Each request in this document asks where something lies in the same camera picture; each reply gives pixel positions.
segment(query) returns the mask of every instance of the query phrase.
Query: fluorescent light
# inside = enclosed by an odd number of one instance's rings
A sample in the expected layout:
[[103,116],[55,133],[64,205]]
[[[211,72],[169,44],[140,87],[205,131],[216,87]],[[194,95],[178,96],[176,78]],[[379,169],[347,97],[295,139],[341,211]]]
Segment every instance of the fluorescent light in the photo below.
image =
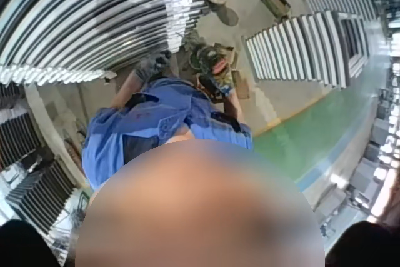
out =
[[368,216],[367,221],[370,223],[377,223],[378,219],[375,216]]
[[396,181],[397,171],[395,169],[390,169],[387,173],[388,174],[386,176],[382,190],[379,193],[379,196],[377,197],[377,200],[371,210],[371,213],[375,217],[380,217],[383,214],[384,209],[388,205],[390,199],[391,189]]
[[386,178],[386,175],[388,175],[387,173],[388,173],[387,170],[385,170],[385,169],[383,169],[383,168],[376,168],[375,173],[374,173],[374,176],[375,176],[377,179],[379,179],[379,180],[381,180],[381,181],[384,181],[385,178]]
[[331,182],[337,184],[339,189],[343,189],[348,185],[348,181],[336,174],[331,175]]

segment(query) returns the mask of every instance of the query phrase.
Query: blue shirt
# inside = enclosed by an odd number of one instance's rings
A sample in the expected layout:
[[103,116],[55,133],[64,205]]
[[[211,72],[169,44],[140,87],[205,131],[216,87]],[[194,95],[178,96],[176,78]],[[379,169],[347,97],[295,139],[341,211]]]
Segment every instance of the blue shirt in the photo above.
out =
[[98,189],[130,160],[165,144],[183,125],[196,139],[253,149],[249,127],[220,112],[190,84],[159,79],[135,94],[123,110],[100,109],[88,127],[82,164]]

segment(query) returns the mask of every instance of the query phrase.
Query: work glove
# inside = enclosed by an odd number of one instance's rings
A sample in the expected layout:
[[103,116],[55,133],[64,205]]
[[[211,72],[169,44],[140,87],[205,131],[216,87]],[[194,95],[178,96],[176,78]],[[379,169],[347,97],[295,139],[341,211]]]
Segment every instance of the work glove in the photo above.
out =
[[220,92],[228,97],[234,89],[233,77],[229,63],[223,59],[213,68],[212,81]]
[[134,72],[144,83],[146,83],[153,76],[163,73],[167,68],[169,68],[170,62],[171,52],[163,51],[142,59],[136,66]]

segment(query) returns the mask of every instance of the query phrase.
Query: blurred object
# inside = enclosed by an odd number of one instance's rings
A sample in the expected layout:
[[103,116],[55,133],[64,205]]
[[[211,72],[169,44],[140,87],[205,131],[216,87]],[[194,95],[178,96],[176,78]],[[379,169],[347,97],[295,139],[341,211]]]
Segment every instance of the blurred object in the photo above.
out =
[[400,239],[379,224],[363,221],[347,229],[326,256],[326,266],[390,266],[398,260]]
[[31,224],[10,220],[0,227],[2,266],[59,267],[46,241]]
[[277,20],[287,18],[291,6],[286,0],[261,0]]

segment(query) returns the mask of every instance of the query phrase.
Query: concrete floor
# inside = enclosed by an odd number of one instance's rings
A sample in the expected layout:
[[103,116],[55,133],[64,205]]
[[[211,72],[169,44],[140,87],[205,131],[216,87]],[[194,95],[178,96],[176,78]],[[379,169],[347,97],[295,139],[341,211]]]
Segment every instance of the concrete floor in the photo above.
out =
[[[382,73],[388,57],[379,54],[378,42],[372,44],[376,55],[371,64],[345,91],[330,93],[330,88],[319,83],[256,83],[242,37],[273,25],[274,16],[260,0],[220,1],[226,1],[226,6],[237,12],[239,24],[225,26],[211,13],[201,18],[198,31],[211,44],[236,47],[239,53],[237,68],[247,77],[251,90],[251,98],[241,101],[241,106],[248,125],[256,134],[256,152],[264,157],[266,164],[275,165],[296,181],[312,206],[331,184],[332,174],[346,180],[356,167],[371,129],[371,97],[381,84],[377,75]],[[304,0],[288,1],[292,16],[309,12]],[[376,24],[371,25],[369,35],[372,41],[382,39]],[[76,120],[87,124],[99,108],[109,106],[123,77],[121,75],[107,85],[98,80],[79,86],[29,88],[30,104],[39,126],[46,132],[47,142],[56,145],[56,153],[65,158],[71,172],[83,184],[84,178],[67,158],[60,137],[67,131],[78,144]]]

